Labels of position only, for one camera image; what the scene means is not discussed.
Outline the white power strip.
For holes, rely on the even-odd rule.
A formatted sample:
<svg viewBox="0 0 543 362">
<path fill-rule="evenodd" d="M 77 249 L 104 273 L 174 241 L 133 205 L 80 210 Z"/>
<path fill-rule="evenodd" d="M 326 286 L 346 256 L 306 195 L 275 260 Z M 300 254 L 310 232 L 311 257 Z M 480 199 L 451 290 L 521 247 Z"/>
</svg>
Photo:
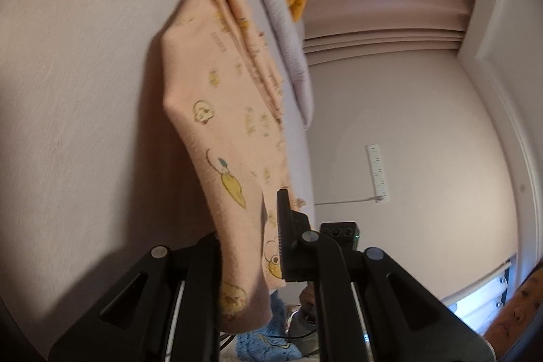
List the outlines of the white power strip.
<svg viewBox="0 0 543 362">
<path fill-rule="evenodd" d="M 375 191 L 375 201 L 377 203 L 387 202 L 389 200 L 388 182 L 380 147 L 377 144 L 367 145 L 366 152 Z"/>
</svg>

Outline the grey rolled duvet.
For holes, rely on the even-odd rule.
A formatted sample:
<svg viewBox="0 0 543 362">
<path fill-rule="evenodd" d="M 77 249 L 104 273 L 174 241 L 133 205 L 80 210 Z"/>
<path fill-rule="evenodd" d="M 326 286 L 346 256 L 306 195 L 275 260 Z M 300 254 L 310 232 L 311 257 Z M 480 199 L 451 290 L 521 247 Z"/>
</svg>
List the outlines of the grey rolled duvet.
<svg viewBox="0 0 543 362">
<path fill-rule="evenodd" d="M 308 129 L 314 114 L 314 96 L 302 40 L 298 35 L 286 0 L 261 1 L 282 53 L 283 63 L 289 74 L 304 126 Z"/>
</svg>

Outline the blue fluffy cloth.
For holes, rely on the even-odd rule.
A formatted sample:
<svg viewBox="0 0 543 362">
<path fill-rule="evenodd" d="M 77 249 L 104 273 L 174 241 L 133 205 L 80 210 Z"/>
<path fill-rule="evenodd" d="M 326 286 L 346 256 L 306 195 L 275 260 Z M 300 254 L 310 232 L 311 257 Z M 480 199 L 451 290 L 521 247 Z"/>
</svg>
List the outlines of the blue fluffy cloth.
<svg viewBox="0 0 543 362">
<path fill-rule="evenodd" d="M 297 346 L 286 337 L 286 309 L 277 291 L 270 295 L 270 322 L 253 332 L 238 335 L 236 353 L 240 361 L 276 362 L 302 358 Z"/>
</svg>

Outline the peach cartoon print garment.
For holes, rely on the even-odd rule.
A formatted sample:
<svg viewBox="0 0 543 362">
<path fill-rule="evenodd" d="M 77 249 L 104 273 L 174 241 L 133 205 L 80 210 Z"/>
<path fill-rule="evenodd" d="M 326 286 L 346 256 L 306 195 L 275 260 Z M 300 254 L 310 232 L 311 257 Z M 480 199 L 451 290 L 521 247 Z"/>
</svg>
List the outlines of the peach cartoon print garment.
<svg viewBox="0 0 543 362">
<path fill-rule="evenodd" d="M 283 78 L 248 0 L 183 0 L 161 39 L 163 105 L 201 183 L 222 253 L 220 327 L 270 322 L 284 284 L 277 194 L 291 188 Z"/>
</svg>

